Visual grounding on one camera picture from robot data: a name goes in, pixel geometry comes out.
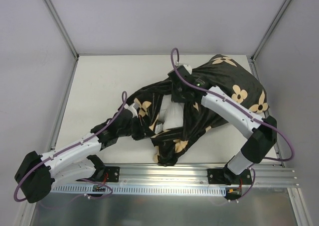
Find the black pillowcase with beige flowers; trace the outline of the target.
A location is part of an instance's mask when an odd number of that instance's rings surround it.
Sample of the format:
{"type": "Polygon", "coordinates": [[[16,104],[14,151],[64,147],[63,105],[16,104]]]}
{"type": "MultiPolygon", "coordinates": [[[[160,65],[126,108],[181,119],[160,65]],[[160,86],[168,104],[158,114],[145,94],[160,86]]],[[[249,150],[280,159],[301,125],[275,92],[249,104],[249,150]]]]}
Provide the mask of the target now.
{"type": "MultiPolygon", "coordinates": [[[[193,69],[195,78],[205,78],[218,86],[235,102],[253,113],[263,113],[268,108],[267,94],[261,83],[231,57],[217,54],[208,62],[193,69]]],[[[165,79],[142,87],[128,97],[127,103],[136,103],[149,116],[154,134],[150,137],[157,152],[154,162],[162,166],[175,165],[210,129],[227,123],[217,113],[198,102],[184,103],[183,127],[155,134],[164,95],[171,95],[172,82],[165,79]]]]}

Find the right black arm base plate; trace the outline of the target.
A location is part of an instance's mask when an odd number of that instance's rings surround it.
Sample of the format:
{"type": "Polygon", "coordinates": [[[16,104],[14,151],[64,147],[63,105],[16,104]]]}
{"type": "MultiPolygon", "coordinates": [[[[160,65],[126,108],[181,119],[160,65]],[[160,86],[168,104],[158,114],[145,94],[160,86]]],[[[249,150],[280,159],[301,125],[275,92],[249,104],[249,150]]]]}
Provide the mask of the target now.
{"type": "Polygon", "coordinates": [[[241,174],[236,175],[228,168],[209,168],[207,169],[207,178],[209,184],[223,185],[251,185],[252,176],[249,169],[245,169],[241,174]]]}

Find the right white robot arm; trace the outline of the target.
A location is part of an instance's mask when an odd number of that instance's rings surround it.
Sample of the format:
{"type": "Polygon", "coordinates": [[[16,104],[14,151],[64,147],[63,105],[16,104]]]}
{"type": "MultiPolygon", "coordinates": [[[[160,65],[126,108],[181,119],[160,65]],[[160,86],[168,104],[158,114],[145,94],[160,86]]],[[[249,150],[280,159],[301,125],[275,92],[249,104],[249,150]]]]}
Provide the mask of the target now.
{"type": "Polygon", "coordinates": [[[205,78],[193,77],[183,65],[173,66],[168,74],[172,82],[172,101],[198,102],[236,127],[247,139],[240,151],[213,178],[219,184],[231,185],[253,164],[260,163],[277,142],[277,121],[263,118],[226,95],[205,78]]]}

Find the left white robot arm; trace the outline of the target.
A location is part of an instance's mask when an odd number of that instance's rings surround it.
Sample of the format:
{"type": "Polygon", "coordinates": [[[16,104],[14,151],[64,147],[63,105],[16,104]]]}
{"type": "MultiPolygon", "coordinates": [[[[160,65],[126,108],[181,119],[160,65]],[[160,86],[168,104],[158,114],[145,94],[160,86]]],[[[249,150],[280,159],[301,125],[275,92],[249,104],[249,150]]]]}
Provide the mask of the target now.
{"type": "Polygon", "coordinates": [[[154,126],[141,108],[130,105],[120,109],[112,118],[65,147],[43,154],[36,151],[26,154],[14,176],[17,182],[14,199],[36,203],[52,189],[71,181],[99,181],[104,176],[105,165],[97,153],[114,145],[120,137],[140,140],[153,134],[154,126]]]}

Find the white pillow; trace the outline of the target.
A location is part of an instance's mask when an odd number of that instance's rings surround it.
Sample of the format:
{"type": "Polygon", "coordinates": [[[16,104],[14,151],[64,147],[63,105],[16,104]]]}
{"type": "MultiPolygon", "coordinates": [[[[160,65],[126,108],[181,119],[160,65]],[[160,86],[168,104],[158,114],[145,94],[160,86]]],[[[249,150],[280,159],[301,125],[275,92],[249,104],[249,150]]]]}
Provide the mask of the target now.
{"type": "Polygon", "coordinates": [[[184,103],[172,102],[171,95],[164,95],[155,127],[155,134],[164,130],[183,127],[183,111],[184,103]]]}

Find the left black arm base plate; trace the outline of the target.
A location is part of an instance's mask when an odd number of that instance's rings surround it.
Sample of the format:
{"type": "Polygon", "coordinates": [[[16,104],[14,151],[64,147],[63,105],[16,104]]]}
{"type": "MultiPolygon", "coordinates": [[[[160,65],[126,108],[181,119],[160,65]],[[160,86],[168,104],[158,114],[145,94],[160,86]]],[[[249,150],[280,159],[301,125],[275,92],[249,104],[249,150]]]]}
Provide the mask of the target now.
{"type": "Polygon", "coordinates": [[[118,183],[120,176],[120,167],[118,166],[105,166],[104,172],[100,177],[100,182],[106,183],[118,183]]]}

